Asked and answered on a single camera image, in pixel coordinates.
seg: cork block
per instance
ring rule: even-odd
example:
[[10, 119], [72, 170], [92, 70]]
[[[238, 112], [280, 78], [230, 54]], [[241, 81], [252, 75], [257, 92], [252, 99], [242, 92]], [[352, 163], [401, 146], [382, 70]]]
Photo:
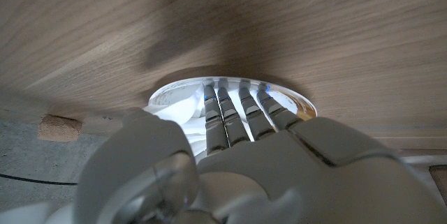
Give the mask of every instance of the cork block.
[[47, 115], [37, 128], [40, 140], [67, 142], [77, 140], [81, 132], [82, 122], [58, 116]]

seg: robotic hand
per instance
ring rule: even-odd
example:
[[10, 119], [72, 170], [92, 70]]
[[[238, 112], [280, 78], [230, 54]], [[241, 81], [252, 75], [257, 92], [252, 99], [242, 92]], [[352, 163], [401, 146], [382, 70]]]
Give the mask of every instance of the robotic hand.
[[205, 87], [207, 157], [182, 129], [139, 111], [89, 160], [74, 203], [46, 223], [445, 223], [409, 167], [331, 119], [299, 119], [264, 91]]

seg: metal finger segment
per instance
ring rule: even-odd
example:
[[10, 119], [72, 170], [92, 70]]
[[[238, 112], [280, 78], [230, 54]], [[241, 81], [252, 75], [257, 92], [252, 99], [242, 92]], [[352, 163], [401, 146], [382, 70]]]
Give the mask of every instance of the metal finger segment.
[[215, 151], [229, 148], [229, 145], [221, 110], [213, 87], [206, 86], [204, 88], [204, 98], [207, 154], [210, 155]]
[[249, 122], [250, 131], [255, 140], [260, 140], [274, 133], [273, 127], [265, 118], [263, 111], [259, 108], [256, 101], [247, 88], [239, 90], [239, 98], [244, 108], [245, 116]]
[[233, 102], [225, 88], [220, 88], [217, 91], [221, 111], [223, 115], [223, 122], [225, 124], [226, 134], [230, 147], [238, 142], [250, 141], [250, 138], [245, 131], [244, 125], [237, 113]]
[[277, 130], [286, 130], [292, 125], [301, 122], [297, 115], [282, 107], [274, 98], [269, 96], [265, 91], [258, 92], [258, 101], [264, 108], [264, 111], [273, 121]]

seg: wooden surface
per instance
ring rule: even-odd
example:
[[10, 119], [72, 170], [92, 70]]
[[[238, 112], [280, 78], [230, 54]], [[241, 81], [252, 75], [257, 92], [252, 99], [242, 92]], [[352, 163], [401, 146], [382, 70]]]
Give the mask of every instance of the wooden surface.
[[109, 135], [168, 82], [234, 75], [396, 148], [447, 149], [447, 0], [0, 0], [0, 117]]

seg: black cable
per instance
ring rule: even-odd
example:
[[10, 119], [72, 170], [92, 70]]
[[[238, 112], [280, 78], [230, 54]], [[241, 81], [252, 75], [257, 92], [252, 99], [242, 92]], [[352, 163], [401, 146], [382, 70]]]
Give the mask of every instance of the black cable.
[[33, 182], [33, 183], [39, 183], [39, 184], [48, 184], [48, 185], [59, 185], [59, 186], [77, 186], [78, 183], [75, 182], [55, 182], [55, 181], [41, 181], [37, 179], [27, 179], [22, 177], [16, 177], [16, 176], [10, 176], [6, 174], [0, 174], [1, 178], [5, 179], [15, 179], [18, 181], [26, 181], [26, 182]]

